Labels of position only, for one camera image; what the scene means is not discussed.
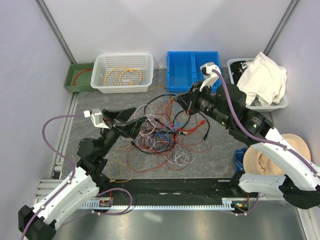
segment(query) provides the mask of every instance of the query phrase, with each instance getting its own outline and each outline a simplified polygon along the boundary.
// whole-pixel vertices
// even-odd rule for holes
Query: blue cloth
[[[236,172],[244,171],[244,155],[247,151],[247,148],[242,148],[240,150],[235,150],[233,161],[235,163]]]

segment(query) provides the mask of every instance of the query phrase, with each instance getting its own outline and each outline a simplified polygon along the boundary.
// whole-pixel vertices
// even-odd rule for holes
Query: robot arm
[[[135,111],[133,107],[121,111],[100,111],[96,108],[84,112],[96,127],[103,129],[101,137],[82,139],[77,152],[80,160],[74,171],[43,200],[33,207],[25,205],[20,209],[18,226],[21,232],[33,219],[25,234],[28,239],[52,239],[62,223],[84,202],[109,189],[110,179],[102,174],[108,161],[104,157],[120,136],[136,138],[146,118],[127,122]]]
[[[262,114],[246,108],[246,94],[236,85],[226,85],[229,96],[226,96],[223,85],[219,86],[215,96],[212,96],[212,84],[219,77],[223,80],[217,68],[213,63],[201,66],[205,80],[194,83],[187,93],[177,96],[175,101],[189,115],[202,112],[217,121],[228,129],[229,134],[235,139],[263,153],[286,173],[271,176],[241,172],[233,176],[231,184],[248,193],[281,195],[290,204],[301,209],[319,205],[320,167],[300,156]],[[234,114],[229,106],[228,97]]]

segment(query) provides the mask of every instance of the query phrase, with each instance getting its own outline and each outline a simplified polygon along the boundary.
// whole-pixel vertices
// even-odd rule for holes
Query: marbled gray surface
[[[149,89],[156,86],[166,86],[166,69],[155,69],[153,75],[153,82]],[[222,73],[229,80],[228,70],[222,69]],[[150,100],[158,95],[167,93],[165,89],[158,87],[148,92],[142,93],[108,93],[103,94],[101,92],[81,92],[78,98],[76,113],[81,111],[91,110],[94,108],[120,110],[130,107],[139,107],[140,105],[148,103]],[[164,102],[163,99],[155,102],[151,105],[153,109],[157,109],[160,104]],[[180,111],[181,107],[174,103],[176,111]],[[137,116],[142,116],[142,108],[137,112]],[[232,177],[235,172],[235,164],[233,162],[233,156],[235,150],[245,147],[245,145],[228,134],[223,126],[213,120],[209,120],[211,124],[208,138],[201,144],[192,146],[190,148],[197,152],[212,148],[203,153],[192,152],[192,158],[195,157],[194,162],[190,163],[185,169],[181,171],[168,170],[163,167],[159,167],[144,173],[134,172],[133,178],[135,179],[147,179],[147,178],[219,178],[219,177]],[[191,117],[190,128],[196,126],[195,118]],[[199,132],[203,135],[206,133],[208,125],[205,123],[198,128]],[[71,127],[70,137],[66,149],[66,156],[76,163],[80,158],[77,156],[78,144],[83,138],[98,138],[100,136],[99,129],[94,127],[89,118],[76,117],[73,120]],[[197,143],[202,139],[202,136],[198,133],[194,133],[190,136],[186,136],[184,139],[185,144]],[[133,146],[124,149],[129,144],[127,142],[118,140],[113,148],[109,151],[106,158],[108,159],[107,166],[104,168],[103,173],[108,176],[108,164],[116,159],[118,156],[119,161],[124,165],[127,164],[127,154]],[[138,150],[134,149],[130,152],[131,165],[136,170],[145,170],[158,165],[165,161],[164,157],[159,157],[157,160],[156,156],[150,154],[138,153]],[[71,171],[70,166],[63,163],[62,178],[65,178]],[[109,168],[110,177],[115,178],[121,173],[121,168],[118,164],[113,161]],[[129,179],[132,176],[132,171],[129,167],[122,167],[122,174],[120,179]]]

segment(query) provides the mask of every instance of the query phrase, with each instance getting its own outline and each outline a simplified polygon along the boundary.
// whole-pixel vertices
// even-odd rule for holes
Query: white laundry basket
[[[229,76],[230,76],[230,82],[232,84],[235,84],[235,82],[234,82],[234,78],[232,76],[232,71],[231,71],[230,65],[233,64],[234,62],[238,62],[238,61],[253,61],[253,60],[255,60],[255,59],[254,58],[234,58],[234,59],[230,59],[227,62]],[[246,106],[246,108],[251,109],[251,110],[255,110],[257,112],[272,112],[273,110],[276,110],[276,109],[284,109],[287,106],[288,106],[288,99],[287,99],[286,95],[284,95],[282,97],[282,99],[280,100],[279,104],[277,104],[277,105],[271,105],[271,106],[251,105],[251,106]]]
[[[105,84],[106,75],[113,69]],[[104,94],[111,93],[141,93],[146,92],[154,76],[154,58],[151,54],[102,54],[99,55],[93,66],[91,87]]]

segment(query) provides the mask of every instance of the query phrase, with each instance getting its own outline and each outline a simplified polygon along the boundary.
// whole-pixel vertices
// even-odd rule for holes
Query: wall
[[[33,205],[53,154],[42,125],[66,113],[69,61],[33,0],[0,2],[0,238],[17,240],[18,210]],[[48,127],[57,143],[61,122]]]
[[[266,47],[290,0],[45,0],[77,62],[103,53],[219,51],[255,57]]]
[[[320,166],[319,10],[318,0],[300,1],[269,55],[287,69],[286,95],[289,105],[286,109],[274,112],[277,127],[281,133],[301,136],[310,148],[312,161],[318,166]],[[319,209],[311,209],[310,215],[318,231]]]

